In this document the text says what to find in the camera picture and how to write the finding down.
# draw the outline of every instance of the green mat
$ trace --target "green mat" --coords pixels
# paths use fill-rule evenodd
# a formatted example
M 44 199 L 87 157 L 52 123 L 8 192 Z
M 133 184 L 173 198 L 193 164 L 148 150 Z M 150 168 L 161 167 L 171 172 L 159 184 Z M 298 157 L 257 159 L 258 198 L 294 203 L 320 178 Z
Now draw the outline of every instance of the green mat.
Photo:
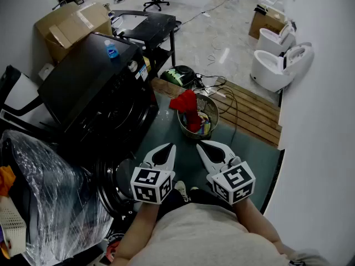
M 192 186 L 197 186 L 211 192 L 206 185 L 207 171 L 203 168 L 202 160 L 196 149 L 198 141 L 189 139 L 182 133 L 177 112 L 169 109 L 171 99 L 159 93 L 155 93 L 155 96 L 159 112 L 135 153 L 137 162 L 142 162 L 150 150 L 172 142 L 176 145 L 174 181 L 183 180 L 187 190 Z M 234 132 L 233 127 L 220 121 L 212 132 L 210 140 L 230 145 Z M 280 151 L 239 131 L 235 133 L 231 148 L 242 161 L 248 163 L 256 177 L 254 193 L 250 198 L 260 209 L 269 192 Z

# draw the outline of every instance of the cardboard box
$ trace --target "cardboard box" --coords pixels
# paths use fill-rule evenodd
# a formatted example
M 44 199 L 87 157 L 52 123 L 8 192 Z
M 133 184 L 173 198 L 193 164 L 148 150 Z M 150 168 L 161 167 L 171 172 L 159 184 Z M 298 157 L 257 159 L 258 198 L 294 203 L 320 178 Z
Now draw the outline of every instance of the cardboard box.
M 112 35 L 107 13 L 98 3 L 80 8 L 72 2 L 40 19 L 35 27 L 44 38 L 54 62 L 59 63 L 89 33 Z
M 280 19 L 276 19 L 275 14 L 278 14 Z M 254 19 L 251 22 L 249 35 L 259 39 L 261 28 L 269 29 L 272 32 L 279 34 L 285 24 L 285 16 L 279 12 L 274 11 L 273 9 L 269 9 L 266 15 L 256 11 L 254 14 Z

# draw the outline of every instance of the tile floor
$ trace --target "tile floor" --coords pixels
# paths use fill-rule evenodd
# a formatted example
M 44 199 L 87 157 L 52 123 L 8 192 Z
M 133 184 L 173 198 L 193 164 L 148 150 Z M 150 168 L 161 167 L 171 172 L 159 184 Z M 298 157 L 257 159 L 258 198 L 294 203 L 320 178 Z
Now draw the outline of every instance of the tile floor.
M 114 4 L 113 0 L 84 1 L 83 6 L 99 2 L 110 3 L 111 9 L 142 11 L 143 3 L 149 0 L 124 0 L 119 4 Z M 177 65 L 187 65 L 195 72 L 204 75 L 222 75 L 239 86 L 277 104 L 278 94 L 264 89 L 250 78 L 253 51 L 257 40 L 250 37 L 248 32 L 256 3 L 257 0 L 211 0 L 204 8 L 170 3 L 169 6 L 162 6 L 161 13 L 174 15 L 176 20 L 183 23 L 192 19 L 182 25 L 175 34 Z M 158 12 L 158 8 L 155 6 L 148 10 Z M 210 17 L 203 14 L 198 15 L 203 11 L 208 11 Z M 169 49 L 169 40 L 164 42 L 161 47 Z M 229 53 L 223 61 L 222 57 L 226 51 Z M 171 67 L 170 60 L 166 62 L 162 70 L 169 67 Z

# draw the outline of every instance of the blue bottle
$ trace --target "blue bottle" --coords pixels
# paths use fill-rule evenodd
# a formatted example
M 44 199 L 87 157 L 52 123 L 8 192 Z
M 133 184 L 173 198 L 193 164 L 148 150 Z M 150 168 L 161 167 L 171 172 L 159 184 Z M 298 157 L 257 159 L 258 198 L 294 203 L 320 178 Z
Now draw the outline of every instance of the blue bottle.
M 118 50 L 116 46 L 109 40 L 105 40 L 106 51 L 110 58 L 115 58 L 118 56 Z

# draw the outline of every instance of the wooden deck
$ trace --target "wooden deck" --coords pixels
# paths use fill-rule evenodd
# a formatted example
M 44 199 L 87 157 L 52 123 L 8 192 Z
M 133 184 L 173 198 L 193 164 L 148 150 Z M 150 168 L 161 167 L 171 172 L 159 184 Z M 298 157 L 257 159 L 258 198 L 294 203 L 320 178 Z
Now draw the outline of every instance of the wooden deck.
M 185 91 L 185 89 L 159 78 L 154 78 L 151 83 L 156 92 L 170 98 L 176 98 Z M 216 85 L 222 83 L 224 80 L 219 78 Z M 237 125 L 237 130 L 277 147 L 282 129 L 278 124 L 280 108 L 232 82 L 227 81 L 220 88 L 223 88 L 219 90 L 222 94 L 230 94 L 230 90 L 232 90 L 237 101 L 236 104 L 230 95 L 226 95 L 226 98 L 218 94 L 210 96 L 221 111 L 225 111 L 231 106 L 227 112 L 220 113 L 220 121 L 233 127 Z

